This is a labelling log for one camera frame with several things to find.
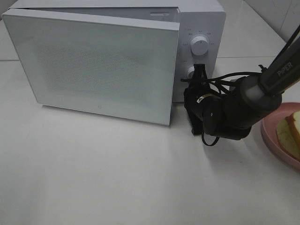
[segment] white table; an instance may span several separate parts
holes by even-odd
[[[240,38],[223,47],[233,42],[226,22],[214,76],[259,71],[284,44],[245,3],[229,3],[237,11],[225,7],[227,18],[252,15],[261,26],[243,56],[250,45]],[[1,50],[11,45],[2,32]],[[0,224],[299,224],[300,173],[267,149],[259,123],[242,141],[209,148],[181,105],[170,127],[41,106],[11,53],[0,51]],[[298,101],[299,87],[284,101]]]

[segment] microwave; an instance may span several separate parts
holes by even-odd
[[[217,0],[18,0],[3,20],[38,103],[169,125],[195,63],[212,76]]]

